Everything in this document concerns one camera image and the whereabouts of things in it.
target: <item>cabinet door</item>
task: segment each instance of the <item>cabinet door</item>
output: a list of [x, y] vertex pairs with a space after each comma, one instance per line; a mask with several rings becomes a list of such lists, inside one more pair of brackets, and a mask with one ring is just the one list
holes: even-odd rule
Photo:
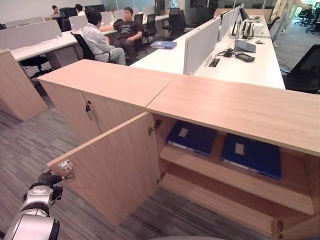
[[95, 121], [102, 133], [113, 129], [145, 111], [143, 108], [90, 93], [83, 93], [83, 96], [89, 104]]
[[157, 188], [160, 178], [152, 114], [144, 112], [48, 163], [56, 174], [70, 160], [77, 193], [117, 225]]
[[81, 143], [101, 134], [92, 113], [86, 111], [81, 92], [43, 81], [41, 84]]

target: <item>man in white shirt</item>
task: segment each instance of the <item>man in white shirt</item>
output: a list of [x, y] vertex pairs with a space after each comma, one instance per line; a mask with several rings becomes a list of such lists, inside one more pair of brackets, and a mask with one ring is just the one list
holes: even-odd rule
[[76, 9], [76, 12], [78, 13], [78, 16], [84, 16], [84, 15], [86, 15], [85, 14], [85, 11], [83, 11], [83, 9], [84, 9], [84, 7], [82, 6], [82, 5], [80, 5], [80, 4], [76, 4], [75, 5], [75, 9]]
[[96, 9], [87, 10], [86, 18], [88, 25], [82, 29], [82, 37], [95, 55], [95, 60], [100, 62], [115, 61], [120, 65], [126, 65], [125, 52], [121, 47], [114, 47], [109, 44], [109, 38], [99, 30], [102, 16]]

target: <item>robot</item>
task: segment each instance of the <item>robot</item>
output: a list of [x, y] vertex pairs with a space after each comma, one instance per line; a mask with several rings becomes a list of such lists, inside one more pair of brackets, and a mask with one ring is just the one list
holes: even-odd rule
[[57, 240], [60, 228], [58, 220], [50, 216], [51, 206], [62, 197], [63, 187], [55, 186], [62, 180], [75, 175], [53, 175], [50, 169], [41, 173], [23, 196], [23, 204], [12, 221], [6, 234], [0, 232], [4, 240]]

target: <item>wall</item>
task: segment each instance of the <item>wall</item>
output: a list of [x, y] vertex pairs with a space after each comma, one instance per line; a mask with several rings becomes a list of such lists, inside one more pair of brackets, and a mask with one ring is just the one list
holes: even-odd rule
[[53, 14], [52, 5], [58, 8], [76, 4], [99, 5], [101, 0], [0, 0], [0, 23]]

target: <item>white desk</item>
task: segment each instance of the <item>white desk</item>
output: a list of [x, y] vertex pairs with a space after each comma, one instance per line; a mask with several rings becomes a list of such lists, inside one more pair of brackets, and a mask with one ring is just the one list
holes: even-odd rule
[[[70, 34], [71, 31], [65, 31], [62, 33], [62, 37], [44, 41], [35, 45], [25, 46], [11, 50], [11, 53], [15, 60], [22, 61], [28, 58], [32, 58], [41, 54], [46, 54], [58, 49], [62, 49], [77, 43], [74, 36]], [[116, 33], [116, 30], [105, 31], [104, 35]]]
[[[183, 74], [186, 37], [192, 34], [192, 31], [177, 38], [175, 40], [177, 46], [174, 49], [158, 49], [131, 66], [173, 74]], [[262, 32], [264, 36], [270, 36], [266, 24]], [[249, 42], [255, 43], [257, 40], [261, 40], [265, 44], [256, 44], [256, 53], [248, 53], [255, 57], [254, 62], [247, 63], [235, 57], [227, 58], [219, 56], [220, 61], [217, 67], [208, 67], [204, 66], [208, 59], [206, 58], [194, 73], [194, 76], [285, 89], [271, 40], [269, 38], [256, 37], [249, 40]], [[216, 44], [210, 56], [214, 57], [216, 53], [230, 47], [233, 48], [233, 42], [234, 40], [229, 35], [226, 35]]]

